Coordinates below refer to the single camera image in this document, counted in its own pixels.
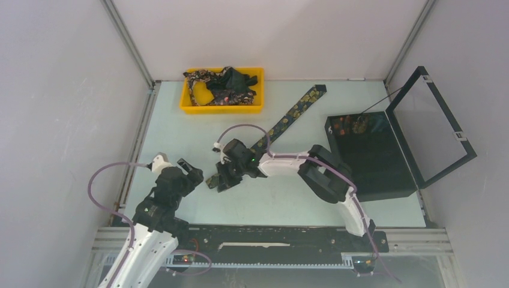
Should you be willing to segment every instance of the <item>white table surface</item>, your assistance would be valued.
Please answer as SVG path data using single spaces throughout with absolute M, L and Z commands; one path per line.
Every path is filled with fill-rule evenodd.
M 186 115 L 179 109 L 183 82 L 163 82 L 140 155 L 149 163 L 164 152 L 176 164 L 184 158 L 203 170 L 205 179 L 216 172 L 219 160 L 212 144 L 228 127 L 251 123 L 264 129 L 272 126 L 314 84 L 326 84 L 327 93 L 306 111 L 271 146 L 274 152 L 301 152 L 313 144 L 329 148 L 324 125 L 327 116 L 355 113 L 371 106 L 387 94 L 382 82 L 347 81 L 268 81 L 265 82 L 265 107 L 253 115 Z M 388 100 L 372 111 L 383 110 Z M 252 128 L 237 128 L 223 139 L 237 138 L 250 147 L 262 137 Z M 125 208 L 132 218 L 138 203 L 155 186 L 156 175 L 146 169 L 135 173 Z M 363 202 L 377 226 L 424 227 L 417 195 L 406 198 Z M 194 224 L 251 224 L 278 226 L 344 226 L 336 206 L 320 200 L 298 176 L 251 179 L 218 193 L 205 183 L 182 200 L 176 216 Z

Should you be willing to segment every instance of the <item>black cable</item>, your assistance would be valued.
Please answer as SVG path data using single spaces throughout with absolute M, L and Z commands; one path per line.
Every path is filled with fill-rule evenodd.
M 403 87 L 399 88 L 398 90 L 396 90 L 396 91 L 392 92 L 391 94 L 387 95 L 387 97 L 385 97 L 385 98 L 381 99 L 380 101 L 378 101 L 377 103 L 375 103 L 375 104 L 373 104 L 373 105 L 369 106 L 369 108 L 368 108 L 368 109 L 366 109 L 366 110 L 364 110 L 364 111 L 362 111 L 362 112 L 359 114 L 359 116 L 361 116 L 362 114 L 364 114 L 364 112 L 368 111 L 369 109 L 371 109 L 371 108 L 375 107 L 378 103 L 380 103 L 380 102 L 384 101 L 385 99 L 387 99 L 387 98 L 391 97 L 391 95 L 393 95 L 394 93 L 398 92 L 398 91 L 399 91 L 399 90 L 401 90 L 402 88 L 403 88 Z

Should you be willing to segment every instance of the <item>black fabric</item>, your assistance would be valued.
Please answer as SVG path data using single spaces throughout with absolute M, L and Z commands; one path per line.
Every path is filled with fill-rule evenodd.
M 249 89 L 249 86 L 258 84 L 258 76 L 250 77 L 248 74 L 242 74 L 235 70 L 233 67 L 229 67 L 222 77 L 218 79 L 212 79 L 206 83 L 207 89 L 212 91 L 214 94 L 215 90 L 233 90 L 236 93 L 253 93 L 256 92 Z
M 327 92 L 327 87 L 325 85 L 314 85 L 309 89 L 304 96 L 302 96 L 295 105 L 292 106 L 288 112 L 273 126 L 272 129 L 268 131 L 270 135 L 271 144 L 276 141 L 276 139 L 281 136 L 286 129 L 288 129 L 311 105 L 313 105 L 316 100 L 320 99 Z M 267 149 L 267 137 L 264 136 L 258 142 L 256 142 L 253 146 L 251 146 L 251 150 L 255 153 L 265 151 Z M 221 178 L 219 173 L 212 175 L 212 177 L 208 178 L 206 181 L 208 188 L 213 189 L 218 187 L 218 191 L 222 190 L 221 186 L 224 183 L 224 180 Z

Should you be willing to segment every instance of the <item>transparent plastic panel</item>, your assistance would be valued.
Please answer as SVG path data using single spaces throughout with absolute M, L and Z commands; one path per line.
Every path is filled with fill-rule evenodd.
M 399 285 L 390 277 L 374 275 L 357 277 L 348 269 L 253 269 L 253 268 L 213 268 L 206 274 L 197 277 L 173 276 L 170 272 L 161 271 L 152 280 L 149 288 L 299 288 L 299 287 L 334 287 L 334 288 L 443 288 L 442 276 L 435 257 L 421 256 L 384 256 L 384 261 L 391 271 L 401 279 Z M 101 279 L 107 274 L 110 266 L 105 266 Z M 197 272 L 190 268 L 186 272 Z M 375 272 L 382 272 L 380 263 Z
M 425 181 L 466 155 L 422 77 L 396 106 L 394 114 Z

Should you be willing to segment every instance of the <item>wire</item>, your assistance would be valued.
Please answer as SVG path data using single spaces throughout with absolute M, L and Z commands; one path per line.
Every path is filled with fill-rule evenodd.
M 127 250 L 125 251 L 124 257 L 122 257 L 122 259 L 120 260 L 119 265 L 117 266 L 115 272 L 113 273 L 112 277 L 110 278 L 110 281 L 106 285 L 106 288 L 111 288 L 111 286 L 113 284 L 113 281 L 115 281 L 115 278 L 118 275 L 118 272 L 120 272 L 120 269 L 124 265 L 124 262 L 127 260 L 127 256 L 129 256 L 130 250 L 132 250 L 132 248 L 133 248 L 133 244 L 134 244 L 134 224 L 124 214 L 116 212 L 115 210 L 110 209 L 108 207 L 105 207 L 105 206 L 101 205 L 101 203 L 97 202 L 96 199 L 94 198 L 94 196 L 92 195 L 92 183 L 94 182 L 95 177 L 97 177 L 97 175 L 99 173 L 101 173 L 103 170 L 108 169 L 108 168 L 113 167 L 113 166 L 118 166 L 118 165 L 129 165 L 129 166 L 136 166 L 136 167 L 146 167 L 145 164 L 140 164 L 140 163 L 115 162 L 115 163 L 111 163 L 111 164 L 108 164 L 106 166 L 103 166 L 103 167 L 99 168 L 99 170 L 97 170 L 92 175 L 92 177 L 90 177 L 90 180 L 88 181 L 88 197 L 90 198 L 90 201 L 92 201 L 92 203 L 95 206 L 99 207 L 100 209 L 102 209 L 102 210 L 104 210 L 104 211 L 106 211 L 108 213 L 111 213 L 113 215 L 117 215 L 118 217 L 121 217 L 122 219 L 124 219 L 124 221 L 127 224 L 129 224 L 129 229 L 131 230 L 131 236 L 130 236 L 130 239 L 129 239 L 129 246 L 128 246 Z
M 198 252 L 200 250 L 200 244 L 198 244 L 198 240 L 196 238 L 191 239 L 191 241 L 194 243 L 194 246 L 196 247 L 195 251 Z
M 369 106 L 369 107 L 368 107 L 368 109 L 366 109 L 366 110 L 362 111 L 361 113 L 359 113 L 359 116 L 361 116 L 362 114 L 364 114 L 364 112 L 368 111 L 369 109 L 371 109 L 371 108 L 375 107 L 378 103 L 380 103 L 380 102 L 384 101 L 385 99 L 387 99 L 387 98 L 391 97 L 391 95 L 393 95 L 393 94 L 394 94 L 394 93 L 396 93 L 397 91 L 401 90 L 402 88 L 403 88 L 403 87 L 399 88 L 398 90 L 396 90 L 396 91 L 392 92 L 391 94 L 387 95 L 386 97 L 384 97 L 383 99 L 381 99 L 381 100 L 380 100 L 380 101 L 378 101 L 377 103 L 375 103 L 375 104 L 373 104 L 373 105 Z
M 267 155 L 272 157 L 272 152 L 270 151 L 270 135 L 269 135 L 269 133 L 267 133 L 267 131 L 265 131 L 262 127 L 260 127 L 258 125 L 255 125 L 255 124 L 237 124 L 237 125 L 233 125 L 230 128 L 226 129 L 221 134 L 221 136 L 219 136 L 219 138 L 217 139 L 216 142 L 217 143 L 221 143 L 221 139 L 224 137 L 224 135 L 226 135 L 226 133 L 228 133 L 230 130 L 238 128 L 238 127 L 252 127 L 252 128 L 256 128 L 256 129 L 260 130 L 261 132 L 265 133 L 265 137 L 267 138 L 267 148 L 266 148 L 267 149 Z
M 202 256 L 203 258 L 205 258 L 205 260 L 207 260 L 208 266 L 204 270 L 202 270 L 200 272 L 196 272 L 196 273 L 182 273 L 182 272 L 177 272 L 175 270 L 171 270 L 170 268 L 161 268 L 160 271 L 173 272 L 174 274 L 179 274 L 179 275 L 182 275 L 182 276 L 198 276 L 198 275 L 205 274 L 210 269 L 212 269 L 212 260 L 207 255 L 205 255 L 205 254 L 203 254 L 201 252 L 193 251 L 193 250 L 180 249 L 180 250 L 174 250 L 172 252 L 172 255 L 176 255 L 176 254 L 177 255 L 197 254 L 198 256 Z
M 127 247 L 127 250 L 125 251 L 125 254 L 124 254 L 124 257 L 122 257 L 122 259 L 120 260 L 120 263 L 118 264 L 115 272 L 113 273 L 112 277 L 110 278 L 110 281 L 108 282 L 108 284 L 106 285 L 106 288 L 111 288 L 111 286 L 113 285 L 113 282 L 115 281 L 116 277 L 118 276 L 118 273 L 120 272 L 120 269 L 122 269 L 122 267 L 124 266 L 124 263 L 125 261 L 127 260 L 127 257 L 129 256 L 131 250 L 134 248 L 133 244 L 134 244 L 134 223 L 127 217 L 125 216 L 124 214 L 122 213 L 119 213 L 113 209 L 110 209 L 108 207 L 105 207 L 103 206 L 101 203 L 97 202 L 97 200 L 94 198 L 94 196 L 92 195 L 92 183 L 94 182 L 94 179 L 95 177 L 97 177 L 97 175 L 99 175 L 99 173 L 101 173 L 102 171 L 104 171 L 105 169 L 108 169 L 110 167 L 113 167 L 113 166 L 118 166 L 118 165 L 129 165 L 129 166 L 136 166 L 136 167 L 146 167 L 146 164 L 141 164 L 141 163 L 132 163 L 132 162 L 115 162 L 115 163 L 111 163 L 111 164 L 108 164 L 106 166 L 103 166 L 101 168 L 99 168 L 93 175 L 92 177 L 90 177 L 90 180 L 88 181 L 88 197 L 90 198 L 90 201 L 92 201 L 92 203 L 99 207 L 100 209 L 108 212 L 108 213 L 111 213 L 113 215 L 116 215 L 118 217 L 121 217 L 128 225 L 129 225 L 129 229 L 130 229 L 130 233 L 131 235 L 129 236 L 129 246 Z M 212 260 L 205 254 L 201 253 L 201 252 L 198 252 L 198 251 L 191 251 L 191 250 L 174 250 L 171 254 L 178 254 L 178 253 L 187 253 L 187 254 L 198 254 L 200 256 L 202 256 L 203 258 L 205 258 L 209 265 L 208 267 L 203 270 L 203 271 L 200 271 L 200 272 L 197 272 L 197 273 L 181 273 L 181 272 L 176 272 L 174 271 L 174 273 L 176 274 L 180 274 L 180 275 L 184 275 L 184 276 L 195 276 L 195 275 L 201 275 L 201 274 L 204 274 L 206 272 L 208 272 L 211 268 L 212 268 Z
M 234 126 L 231 126 L 230 128 L 228 128 L 227 130 L 225 130 L 223 132 L 223 134 L 221 134 L 221 136 L 219 137 L 218 139 L 218 143 L 219 141 L 224 137 L 224 135 L 230 131 L 231 129 L 234 129 L 234 128 L 237 128 L 237 127 L 253 127 L 253 128 L 257 128 L 258 130 L 261 130 L 265 133 L 266 137 L 267 137 L 267 154 L 270 156 L 270 157 L 273 157 L 273 158 L 290 158 L 290 159 L 296 159 L 297 157 L 300 159 L 306 159 L 306 160 L 309 160 L 311 162 L 314 162 L 324 168 L 326 168 L 327 170 L 329 170 L 330 172 L 332 172 L 333 174 L 335 174 L 336 176 L 338 176 L 340 179 L 342 179 L 343 181 L 345 181 L 348 185 L 350 185 L 353 190 L 352 192 L 350 192 L 350 198 L 352 199 L 353 203 L 355 204 L 355 207 L 357 208 L 360 216 L 361 216 L 361 219 L 362 219 L 362 222 L 363 222 L 363 226 L 364 226 L 364 229 L 367 231 L 367 236 L 369 238 L 369 242 L 371 243 L 371 246 L 373 247 L 373 252 L 376 254 L 376 257 L 380 259 L 380 263 L 382 264 L 382 266 L 384 267 L 385 271 L 387 272 L 387 274 L 393 278 L 394 280 L 396 280 L 399 284 L 401 284 L 401 280 L 399 280 L 399 278 L 397 278 L 390 270 L 389 268 L 387 267 L 387 265 L 385 264 L 385 262 L 382 260 L 382 258 L 380 258 L 380 253 L 378 251 L 378 247 L 376 246 L 375 244 L 375 241 L 373 240 L 373 237 L 371 236 L 371 233 L 369 233 L 369 227 L 368 227 L 368 224 L 366 223 L 366 215 L 364 214 L 363 212 L 363 209 L 361 207 L 361 204 L 360 202 L 358 201 L 358 199 L 355 197 L 355 193 L 357 192 L 357 186 L 350 180 L 348 179 L 345 175 L 341 174 L 339 171 L 337 171 L 336 169 L 332 168 L 331 166 L 329 166 L 328 164 L 318 160 L 318 159 L 315 159 L 313 157 L 309 157 L 309 156 L 295 156 L 295 155 L 274 155 L 272 154 L 270 151 L 269 151 L 269 147 L 270 147 L 270 136 L 269 134 L 263 129 L 261 128 L 260 126 L 257 126 L 257 125 L 253 125 L 253 124 L 238 124 L 238 125 L 234 125 Z

